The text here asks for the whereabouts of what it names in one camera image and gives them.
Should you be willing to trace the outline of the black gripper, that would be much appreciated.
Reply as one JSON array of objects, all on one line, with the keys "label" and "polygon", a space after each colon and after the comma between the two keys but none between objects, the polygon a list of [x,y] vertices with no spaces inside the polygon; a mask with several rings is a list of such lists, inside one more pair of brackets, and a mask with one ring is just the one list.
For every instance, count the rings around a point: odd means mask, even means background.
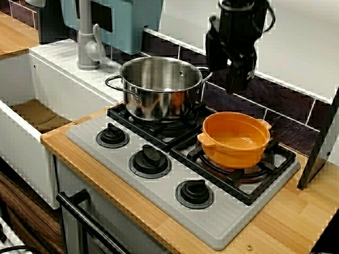
[{"label": "black gripper", "polygon": [[246,89],[254,77],[257,61],[254,43],[258,40],[258,16],[211,16],[209,22],[211,27],[206,35],[209,69],[225,69],[230,61],[225,82],[226,91],[232,94],[238,86],[240,89]]}]

